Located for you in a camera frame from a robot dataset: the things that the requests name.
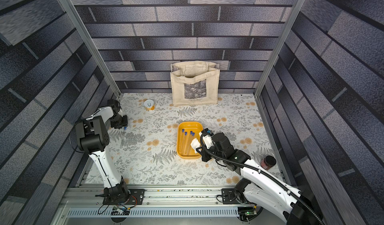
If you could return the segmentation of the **white wipe cloth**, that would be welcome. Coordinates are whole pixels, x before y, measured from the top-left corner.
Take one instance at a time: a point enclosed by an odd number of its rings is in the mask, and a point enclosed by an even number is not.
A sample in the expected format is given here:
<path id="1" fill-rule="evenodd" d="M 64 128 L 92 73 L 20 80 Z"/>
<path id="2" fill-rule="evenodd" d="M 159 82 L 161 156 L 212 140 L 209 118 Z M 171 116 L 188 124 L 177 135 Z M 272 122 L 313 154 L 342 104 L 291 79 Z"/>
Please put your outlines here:
<path id="1" fill-rule="evenodd" d="M 198 147 L 201 147 L 200 141 L 197 138 L 194 138 L 191 142 L 191 148 L 197 153 Z"/>

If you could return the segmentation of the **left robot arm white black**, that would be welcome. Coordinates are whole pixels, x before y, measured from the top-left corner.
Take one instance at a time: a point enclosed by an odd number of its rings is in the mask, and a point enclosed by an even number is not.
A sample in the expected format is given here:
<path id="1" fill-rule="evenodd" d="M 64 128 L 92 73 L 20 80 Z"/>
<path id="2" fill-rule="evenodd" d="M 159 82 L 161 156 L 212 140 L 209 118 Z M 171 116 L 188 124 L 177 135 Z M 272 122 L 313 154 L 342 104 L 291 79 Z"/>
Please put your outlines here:
<path id="1" fill-rule="evenodd" d="M 108 149 L 109 128 L 121 129 L 128 125 L 128 117 L 120 115 L 120 109 L 119 101 L 110 99 L 107 106 L 98 108 L 75 125 L 79 150 L 94 161 L 102 176 L 104 205 L 123 205 L 130 199 L 130 191 Z"/>

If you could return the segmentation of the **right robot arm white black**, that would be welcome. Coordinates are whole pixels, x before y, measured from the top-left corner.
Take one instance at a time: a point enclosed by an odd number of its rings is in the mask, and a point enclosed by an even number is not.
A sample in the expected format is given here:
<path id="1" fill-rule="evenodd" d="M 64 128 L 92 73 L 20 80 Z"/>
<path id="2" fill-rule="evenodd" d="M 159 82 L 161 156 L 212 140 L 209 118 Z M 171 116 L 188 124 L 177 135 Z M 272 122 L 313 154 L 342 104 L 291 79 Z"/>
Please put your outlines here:
<path id="1" fill-rule="evenodd" d="M 224 133 L 214 134 L 204 129 L 199 145 L 195 151 L 202 161 L 221 160 L 228 170 L 242 177 L 234 189 L 239 203 L 261 206 L 287 225 L 325 223 L 301 190 L 277 179 L 244 151 L 235 149 Z"/>

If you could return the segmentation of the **beige canvas tote bag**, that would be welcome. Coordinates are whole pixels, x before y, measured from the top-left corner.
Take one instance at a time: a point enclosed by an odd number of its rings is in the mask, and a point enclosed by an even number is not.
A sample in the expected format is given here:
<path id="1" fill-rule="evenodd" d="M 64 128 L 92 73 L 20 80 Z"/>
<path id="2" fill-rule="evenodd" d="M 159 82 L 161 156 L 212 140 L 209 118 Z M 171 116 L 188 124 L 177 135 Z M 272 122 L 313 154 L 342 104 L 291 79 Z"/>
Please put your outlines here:
<path id="1" fill-rule="evenodd" d="M 220 65 L 189 61 L 171 64 L 173 105 L 217 104 Z"/>

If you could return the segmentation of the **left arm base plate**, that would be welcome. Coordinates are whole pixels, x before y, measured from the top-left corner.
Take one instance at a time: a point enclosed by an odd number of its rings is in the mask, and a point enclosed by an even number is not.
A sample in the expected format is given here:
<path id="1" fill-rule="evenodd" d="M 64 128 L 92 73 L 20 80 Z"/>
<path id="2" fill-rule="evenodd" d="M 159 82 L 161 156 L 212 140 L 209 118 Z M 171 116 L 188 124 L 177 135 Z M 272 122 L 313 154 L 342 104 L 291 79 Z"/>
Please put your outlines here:
<path id="1" fill-rule="evenodd" d="M 143 203 L 144 189 L 131 189 L 128 191 L 104 189 L 103 205 L 141 205 Z"/>

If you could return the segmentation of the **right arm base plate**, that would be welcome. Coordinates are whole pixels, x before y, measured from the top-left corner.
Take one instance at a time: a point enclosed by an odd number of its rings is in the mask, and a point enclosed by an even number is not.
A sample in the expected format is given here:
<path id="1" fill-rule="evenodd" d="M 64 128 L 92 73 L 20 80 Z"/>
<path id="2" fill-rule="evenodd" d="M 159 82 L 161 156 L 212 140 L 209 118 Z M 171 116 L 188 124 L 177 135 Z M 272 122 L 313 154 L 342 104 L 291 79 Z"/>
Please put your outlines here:
<path id="1" fill-rule="evenodd" d="M 224 205 L 255 205 L 248 201 L 243 194 L 234 188 L 222 189 L 221 195 L 222 203 Z"/>

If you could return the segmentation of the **right controller board green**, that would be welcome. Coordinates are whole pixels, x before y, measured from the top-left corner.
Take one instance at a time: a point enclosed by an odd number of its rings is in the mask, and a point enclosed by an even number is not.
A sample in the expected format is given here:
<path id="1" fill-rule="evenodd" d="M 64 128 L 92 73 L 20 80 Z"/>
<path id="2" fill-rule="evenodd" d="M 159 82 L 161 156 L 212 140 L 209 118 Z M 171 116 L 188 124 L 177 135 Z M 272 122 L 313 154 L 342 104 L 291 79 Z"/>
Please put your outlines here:
<path id="1" fill-rule="evenodd" d="M 256 218 L 259 215 L 257 212 L 257 207 L 238 207 L 238 219 L 241 222 L 249 223 L 251 220 Z"/>

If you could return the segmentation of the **aluminium mounting rail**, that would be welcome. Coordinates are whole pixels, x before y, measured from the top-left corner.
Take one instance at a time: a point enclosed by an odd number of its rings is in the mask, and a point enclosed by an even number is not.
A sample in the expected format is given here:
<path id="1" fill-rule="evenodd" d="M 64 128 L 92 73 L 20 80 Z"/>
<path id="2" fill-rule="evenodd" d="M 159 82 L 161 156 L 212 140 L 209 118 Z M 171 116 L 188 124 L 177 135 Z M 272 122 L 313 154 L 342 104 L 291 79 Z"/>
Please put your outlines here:
<path id="1" fill-rule="evenodd" d="M 141 205 L 131 210 L 124 222 L 132 219 L 149 218 L 231 218 L 238 216 L 238 207 L 257 207 L 258 205 L 224 205 L 220 197 L 222 189 L 231 186 L 128 186 L 128 189 L 144 189 Z M 110 211 L 114 205 L 103 205 L 102 187 L 88 184 L 66 190 L 58 211 L 52 221 L 54 225 L 66 225 L 70 219 L 86 219 L 92 224 L 103 221 L 114 224 Z"/>

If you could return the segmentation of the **yellow plastic tray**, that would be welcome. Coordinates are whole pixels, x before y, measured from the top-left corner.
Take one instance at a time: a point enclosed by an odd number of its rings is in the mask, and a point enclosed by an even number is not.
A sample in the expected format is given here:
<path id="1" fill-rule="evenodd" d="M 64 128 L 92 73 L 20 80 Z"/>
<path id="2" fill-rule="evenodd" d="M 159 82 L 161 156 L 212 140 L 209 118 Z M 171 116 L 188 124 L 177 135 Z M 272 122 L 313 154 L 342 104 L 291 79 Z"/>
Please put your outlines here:
<path id="1" fill-rule="evenodd" d="M 203 126 L 196 121 L 182 122 L 178 126 L 177 133 L 177 154 L 182 159 L 200 159 L 201 155 L 191 146 L 192 142 L 197 141 L 197 147 L 200 147 L 199 133 Z"/>

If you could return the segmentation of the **small red jar black lid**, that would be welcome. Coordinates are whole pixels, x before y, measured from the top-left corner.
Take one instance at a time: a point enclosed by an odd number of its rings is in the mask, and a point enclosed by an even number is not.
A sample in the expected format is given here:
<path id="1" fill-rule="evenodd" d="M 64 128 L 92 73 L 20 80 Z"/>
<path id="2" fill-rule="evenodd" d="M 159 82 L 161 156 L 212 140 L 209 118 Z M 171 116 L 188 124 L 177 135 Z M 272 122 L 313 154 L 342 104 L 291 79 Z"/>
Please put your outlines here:
<path id="1" fill-rule="evenodd" d="M 277 164 L 276 159 L 271 155 L 267 155 L 261 160 L 261 167 L 265 170 L 269 170 L 270 168 L 274 167 L 276 164 Z"/>

